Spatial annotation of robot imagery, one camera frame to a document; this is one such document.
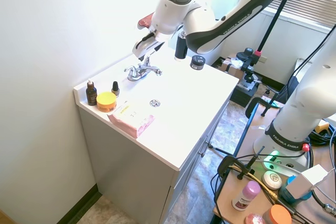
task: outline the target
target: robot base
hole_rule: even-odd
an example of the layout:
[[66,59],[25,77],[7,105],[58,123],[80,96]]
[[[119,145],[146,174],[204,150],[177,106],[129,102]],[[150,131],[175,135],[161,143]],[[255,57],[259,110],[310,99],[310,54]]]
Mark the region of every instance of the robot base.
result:
[[[254,152],[257,153],[263,146],[265,148],[261,152],[262,154],[271,154],[278,156],[298,156],[301,153],[301,152],[293,152],[283,148],[282,146],[275,143],[268,135],[263,135],[260,138],[256,139],[256,141],[253,143]],[[309,159],[307,154],[296,158],[260,156],[259,159],[273,162],[273,164],[262,163],[265,169],[273,170],[278,174],[283,174],[288,177],[292,175],[297,175],[297,173],[291,171],[290,169],[286,169],[285,167],[279,166],[277,164],[285,165],[299,172],[303,172],[309,167]]]

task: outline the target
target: tile floor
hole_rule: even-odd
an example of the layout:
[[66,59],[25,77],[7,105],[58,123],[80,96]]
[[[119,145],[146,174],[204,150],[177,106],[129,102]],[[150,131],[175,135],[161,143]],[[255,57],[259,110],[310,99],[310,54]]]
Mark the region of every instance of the tile floor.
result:
[[[265,88],[259,86],[256,96],[262,96]],[[245,109],[230,101],[212,137],[212,144],[233,153],[247,123]],[[223,156],[207,150],[190,181],[176,201],[165,224],[205,224],[213,216],[211,178]],[[78,224],[137,224],[121,209],[102,196],[79,220]]]

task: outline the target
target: wall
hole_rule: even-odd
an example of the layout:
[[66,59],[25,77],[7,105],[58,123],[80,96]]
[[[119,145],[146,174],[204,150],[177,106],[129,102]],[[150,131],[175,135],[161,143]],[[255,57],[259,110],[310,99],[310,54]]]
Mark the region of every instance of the wall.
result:
[[130,53],[158,0],[0,0],[0,209],[56,223],[95,184],[72,88]]

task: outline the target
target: pink soap box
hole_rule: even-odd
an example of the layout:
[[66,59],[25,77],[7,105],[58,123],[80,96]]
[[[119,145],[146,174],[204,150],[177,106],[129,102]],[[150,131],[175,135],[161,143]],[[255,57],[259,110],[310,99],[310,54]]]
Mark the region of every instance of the pink soap box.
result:
[[140,106],[126,101],[118,107],[111,115],[108,115],[111,123],[122,131],[137,139],[142,132],[154,121],[155,117],[150,115]]

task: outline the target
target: faucet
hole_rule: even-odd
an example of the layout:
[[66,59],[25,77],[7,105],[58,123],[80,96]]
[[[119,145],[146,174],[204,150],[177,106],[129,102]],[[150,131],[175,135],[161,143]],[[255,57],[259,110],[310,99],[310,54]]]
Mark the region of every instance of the faucet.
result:
[[124,72],[128,73],[128,79],[130,81],[138,81],[144,78],[150,72],[156,73],[157,76],[162,75],[162,71],[158,67],[154,67],[150,65],[150,56],[147,56],[144,60],[143,64],[138,64],[138,67],[130,66],[124,69]]

